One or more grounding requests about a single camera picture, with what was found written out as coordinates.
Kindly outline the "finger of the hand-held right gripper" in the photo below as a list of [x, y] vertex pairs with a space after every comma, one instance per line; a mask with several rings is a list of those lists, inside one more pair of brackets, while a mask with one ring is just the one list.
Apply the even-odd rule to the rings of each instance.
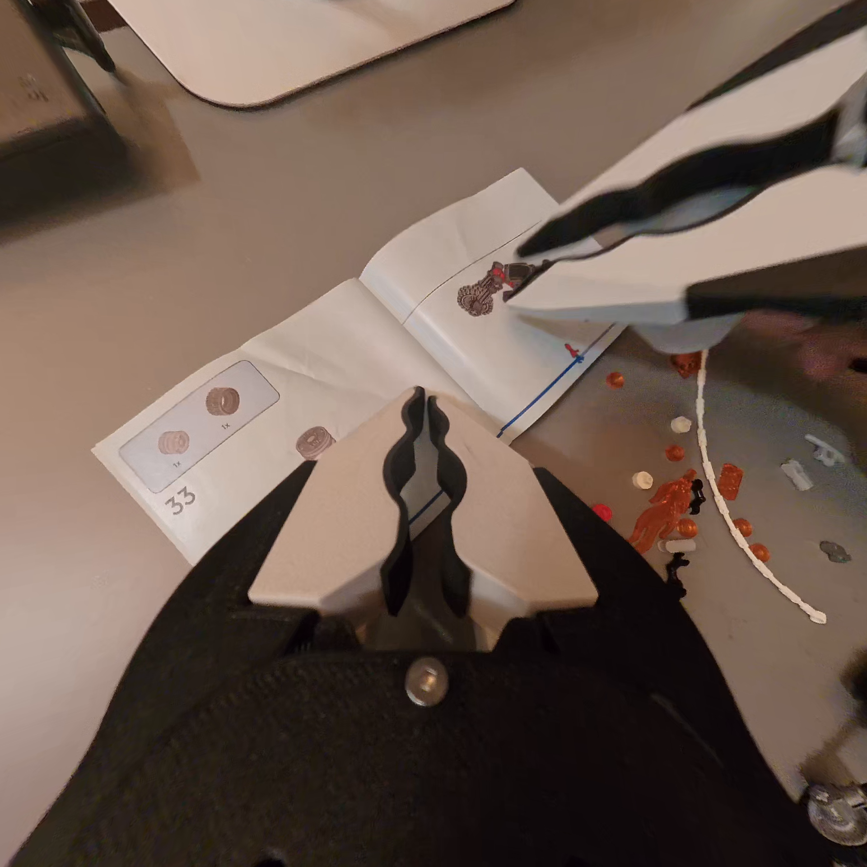
[[[682, 114], [564, 201], [632, 187], [711, 146], [769, 138], [813, 121], [865, 75], [860, 28]], [[759, 259], [832, 252], [865, 243], [865, 171], [827, 167], [788, 179], [724, 218], [688, 232], [640, 236], [597, 259]]]
[[539, 322], [673, 326], [767, 308], [865, 319], [865, 172], [822, 168], [724, 218], [554, 264], [508, 302]]

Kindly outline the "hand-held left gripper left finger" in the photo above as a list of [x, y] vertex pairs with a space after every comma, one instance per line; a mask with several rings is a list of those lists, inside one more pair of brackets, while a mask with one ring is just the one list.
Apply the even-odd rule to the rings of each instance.
[[426, 393], [407, 389], [317, 460], [249, 590], [257, 605], [397, 615], [413, 571], [404, 486]]

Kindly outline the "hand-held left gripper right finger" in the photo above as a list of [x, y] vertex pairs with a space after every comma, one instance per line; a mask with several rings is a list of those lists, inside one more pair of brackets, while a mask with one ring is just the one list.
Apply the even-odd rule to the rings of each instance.
[[443, 397], [428, 399], [428, 427], [449, 500], [443, 595], [481, 645], [516, 618], [593, 607], [597, 588], [531, 464]]

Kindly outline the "instruction booklet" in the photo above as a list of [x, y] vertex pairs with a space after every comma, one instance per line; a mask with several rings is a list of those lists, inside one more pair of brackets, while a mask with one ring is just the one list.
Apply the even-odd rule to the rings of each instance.
[[517, 247], [555, 208], [525, 169], [408, 227], [332, 288], [186, 378], [93, 448], [191, 565], [303, 461], [412, 387], [508, 445], [623, 333], [566, 336], [507, 302]]

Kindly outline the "black lego motorcycle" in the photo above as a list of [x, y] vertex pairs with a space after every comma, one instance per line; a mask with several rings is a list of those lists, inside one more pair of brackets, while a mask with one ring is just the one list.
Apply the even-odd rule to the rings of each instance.
[[800, 802], [811, 826], [823, 838], [845, 849], [858, 849], [866, 842], [865, 781], [854, 778], [840, 753], [866, 727], [865, 648], [852, 656], [839, 681], [850, 700], [850, 710], [837, 731], [800, 765], [806, 782]]

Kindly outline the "orange lego flame piece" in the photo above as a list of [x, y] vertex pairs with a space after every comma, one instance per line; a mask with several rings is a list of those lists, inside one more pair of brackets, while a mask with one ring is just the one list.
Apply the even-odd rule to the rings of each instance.
[[649, 506], [636, 519], [629, 543], [641, 554], [647, 553], [658, 540], [664, 540], [676, 529], [688, 511], [692, 498], [692, 483], [696, 471], [689, 469], [678, 479], [660, 486], [649, 500]]

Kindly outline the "white laptop stand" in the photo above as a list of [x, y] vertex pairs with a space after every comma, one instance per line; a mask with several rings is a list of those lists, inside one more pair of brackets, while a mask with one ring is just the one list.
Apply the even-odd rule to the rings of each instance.
[[191, 94], [261, 107], [511, 1], [111, 1]]

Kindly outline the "black power bank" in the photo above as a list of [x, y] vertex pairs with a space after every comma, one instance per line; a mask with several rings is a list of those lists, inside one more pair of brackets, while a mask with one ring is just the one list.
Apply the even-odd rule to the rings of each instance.
[[68, 49], [109, 74], [117, 72], [81, 3], [1, 3], [2, 186], [124, 151]]

